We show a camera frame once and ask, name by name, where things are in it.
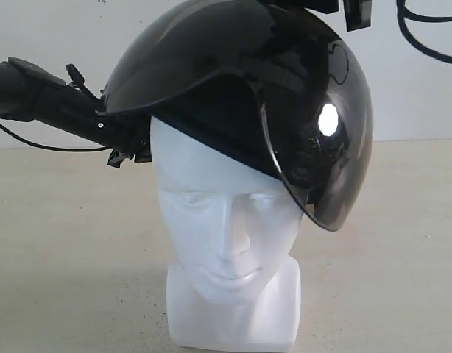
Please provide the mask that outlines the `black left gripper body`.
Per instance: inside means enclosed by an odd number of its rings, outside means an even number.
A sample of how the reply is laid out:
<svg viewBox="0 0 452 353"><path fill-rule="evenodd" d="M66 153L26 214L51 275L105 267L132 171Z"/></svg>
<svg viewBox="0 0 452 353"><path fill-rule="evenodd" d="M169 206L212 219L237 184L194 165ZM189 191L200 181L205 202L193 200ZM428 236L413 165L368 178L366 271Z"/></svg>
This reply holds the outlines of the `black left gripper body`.
<svg viewBox="0 0 452 353"><path fill-rule="evenodd" d="M107 164L114 168L126 159L151 162L150 115L108 115L103 99L86 88L85 79L75 65L68 64L66 70L71 83L42 86L32 107L32 117L111 150Z"/></svg>

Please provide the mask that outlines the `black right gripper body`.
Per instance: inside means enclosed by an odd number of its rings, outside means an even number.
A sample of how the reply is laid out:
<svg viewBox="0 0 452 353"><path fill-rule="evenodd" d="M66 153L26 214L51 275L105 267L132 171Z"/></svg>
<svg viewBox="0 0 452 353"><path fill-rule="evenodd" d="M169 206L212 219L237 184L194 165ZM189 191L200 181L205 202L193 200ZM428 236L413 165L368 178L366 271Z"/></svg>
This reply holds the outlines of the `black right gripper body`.
<svg viewBox="0 0 452 353"><path fill-rule="evenodd" d="M265 3L289 10L313 10L326 15L337 13L343 7L348 32L366 29L372 24L372 0L280 0Z"/></svg>

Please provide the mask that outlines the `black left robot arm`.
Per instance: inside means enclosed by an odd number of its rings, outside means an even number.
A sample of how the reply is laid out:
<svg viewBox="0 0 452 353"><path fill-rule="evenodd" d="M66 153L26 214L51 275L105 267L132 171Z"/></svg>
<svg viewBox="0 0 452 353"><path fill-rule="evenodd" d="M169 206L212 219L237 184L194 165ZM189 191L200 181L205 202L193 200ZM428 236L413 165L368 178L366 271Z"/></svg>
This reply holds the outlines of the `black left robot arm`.
<svg viewBox="0 0 452 353"><path fill-rule="evenodd" d="M95 143L92 151L109 151L107 164L114 168L125 160L151 162L148 120L107 115L102 98L89 91L75 65L66 70L68 82L17 57L0 62L0 129L10 132L3 120L37 121Z"/></svg>

